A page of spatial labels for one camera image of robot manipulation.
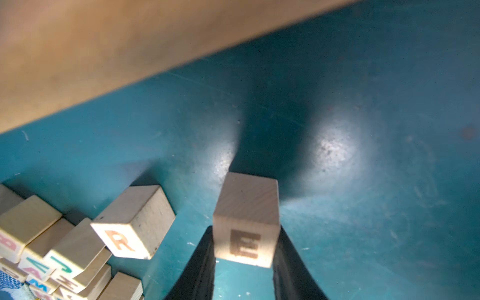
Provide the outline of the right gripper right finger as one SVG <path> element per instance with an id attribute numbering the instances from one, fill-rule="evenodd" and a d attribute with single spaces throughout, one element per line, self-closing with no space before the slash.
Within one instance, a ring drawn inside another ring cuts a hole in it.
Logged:
<path id="1" fill-rule="evenodd" d="M 276 300 L 329 300 L 311 276 L 282 226 L 272 265 Z"/>

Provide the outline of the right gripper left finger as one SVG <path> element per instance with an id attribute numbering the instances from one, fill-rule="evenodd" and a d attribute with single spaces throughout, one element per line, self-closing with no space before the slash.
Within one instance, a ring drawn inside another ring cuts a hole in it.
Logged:
<path id="1" fill-rule="evenodd" d="M 207 227 L 176 284 L 165 300 L 212 300 L 216 258 L 213 227 Z"/>

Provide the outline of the wooden block letter E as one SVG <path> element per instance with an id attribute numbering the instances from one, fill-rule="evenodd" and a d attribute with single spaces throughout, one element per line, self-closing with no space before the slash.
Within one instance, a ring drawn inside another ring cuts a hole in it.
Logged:
<path id="1" fill-rule="evenodd" d="M 270 268 L 281 229 L 278 181 L 228 172 L 212 222 L 217 259 Z"/>

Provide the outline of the wooden block letter R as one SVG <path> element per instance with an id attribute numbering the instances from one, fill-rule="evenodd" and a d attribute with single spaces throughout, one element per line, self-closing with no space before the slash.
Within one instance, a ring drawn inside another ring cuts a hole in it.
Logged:
<path id="1" fill-rule="evenodd" d="M 114 256 L 150 260 L 175 218 L 160 185 L 130 186 L 92 221 L 91 227 Z"/>

